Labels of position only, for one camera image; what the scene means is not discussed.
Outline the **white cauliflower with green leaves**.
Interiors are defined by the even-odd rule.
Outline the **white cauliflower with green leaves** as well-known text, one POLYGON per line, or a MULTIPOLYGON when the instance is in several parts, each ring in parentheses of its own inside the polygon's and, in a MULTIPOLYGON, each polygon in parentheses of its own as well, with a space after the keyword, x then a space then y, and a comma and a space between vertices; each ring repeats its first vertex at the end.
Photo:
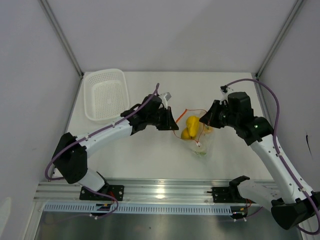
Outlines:
POLYGON ((207 148, 205 145, 201 144, 200 142, 197 142, 195 144, 194 150, 193 152, 197 155, 197 156, 205 156, 207 154, 207 148))

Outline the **orange fruit with leaf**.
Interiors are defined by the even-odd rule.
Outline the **orange fruit with leaf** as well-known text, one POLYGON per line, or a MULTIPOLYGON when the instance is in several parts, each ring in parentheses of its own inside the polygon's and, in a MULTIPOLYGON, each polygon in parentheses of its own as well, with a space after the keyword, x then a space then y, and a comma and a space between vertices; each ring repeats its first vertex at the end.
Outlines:
POLYGON ((203 132, 204 132, 205 134, 210 134, 210 133, 212 133, 213 131, 214 131, 213 127, 208 126, 208 125, 204 125, 204 126, 203 126, 203 132))

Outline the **green orange mango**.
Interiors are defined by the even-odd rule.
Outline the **green orange mango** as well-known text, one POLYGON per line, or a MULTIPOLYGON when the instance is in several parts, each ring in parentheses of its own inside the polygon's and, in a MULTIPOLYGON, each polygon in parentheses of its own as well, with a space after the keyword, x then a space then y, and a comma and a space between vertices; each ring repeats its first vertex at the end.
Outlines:
POLYGON ((185 128, 185 129, 181 132, 180 137, 181 137, 181 139, 183 139, 183 140, 191 140, 191 139, 192 139, 192 137, 191 137, 190 134, 189 134, 188 128, 185 128))

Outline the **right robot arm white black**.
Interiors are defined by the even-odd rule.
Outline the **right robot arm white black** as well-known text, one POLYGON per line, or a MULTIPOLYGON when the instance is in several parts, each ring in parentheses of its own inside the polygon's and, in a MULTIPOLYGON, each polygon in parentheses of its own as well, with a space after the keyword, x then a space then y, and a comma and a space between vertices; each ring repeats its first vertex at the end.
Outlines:
POLYGON ((199 121, 217 129, 233 128, 262 160, 277 185, 277 190, 272 191, 247 176, 240 176, 229 183, 228 196, 232 201, 252 200, 270 211, 285 230, 320 215, 319 192, 295 170, 280 148, 270 123, 264 117, 254 115, 251 99, 245 92, 231 93, 223 101, 215 100, 199 121))

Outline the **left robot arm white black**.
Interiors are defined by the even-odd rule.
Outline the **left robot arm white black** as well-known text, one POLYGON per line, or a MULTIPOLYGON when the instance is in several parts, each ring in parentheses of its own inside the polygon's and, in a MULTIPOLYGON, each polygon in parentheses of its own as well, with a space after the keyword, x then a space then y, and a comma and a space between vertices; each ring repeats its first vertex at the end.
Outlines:
POLYGON ((150 94, 141 104, 136 104, 122 112, 115 121, 91 133, 73 136, 65 133, 59 140, 53 154, 53 165, 69 183, 78 183, 90 189, 97 200, 108 196, 109 184, 97 171, 88 167, 88 159, 97 151, 115 140, 132 136, 147 126, 159 131, 177 131, 168 101, 171 94, 150 94))

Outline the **clear zip bag orange zipper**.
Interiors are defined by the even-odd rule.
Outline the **clear zip bag orange zipper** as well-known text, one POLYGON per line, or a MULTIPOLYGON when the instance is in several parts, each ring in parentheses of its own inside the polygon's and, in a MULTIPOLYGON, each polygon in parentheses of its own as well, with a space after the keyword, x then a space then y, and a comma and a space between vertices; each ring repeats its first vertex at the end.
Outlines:
POLYGON ((185 109, 183 111, 183 113, 175 120, 176 124, 179 127, 179 130, 174 130, 173 134, 176 138, 178 138, 180 141, 182 141, 183 145, 189 150, 191 151, 194 155, 196 155, 194 153, 194 147, 196 145, 196 143, 201 143, 203 145, 206 146, 207 148, 207 154, 205 156, 208 155, 208 152, 210 150, 210 147, 213 144, 213 139, 214 139, 214 130, 213 132, 211 132, 210 134, 205 134, 204 133, 204 125, 203 123, 199 122, 199 128, 198 128, 198 132, 197 132, 197 136, 192 138, 192 139, 188 139, 188 140, 184 140, 181 139, 181 132, 187 128, 186 125, 186 120, 188 117, 190 116, 196 116, 200 118, 206 113, 207 111, 204 109, 185 109))

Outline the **yellow orange round fruit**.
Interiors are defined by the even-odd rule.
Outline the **yellow orange round fruit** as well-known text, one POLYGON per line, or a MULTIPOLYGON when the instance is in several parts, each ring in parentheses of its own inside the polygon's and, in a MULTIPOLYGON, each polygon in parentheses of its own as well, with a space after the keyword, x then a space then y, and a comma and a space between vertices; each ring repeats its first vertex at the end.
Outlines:
POLYGON ((199 118, 195 115, 189 116, 186 120, 186 127, 191 138, 195 138, 199 129, 199 118))

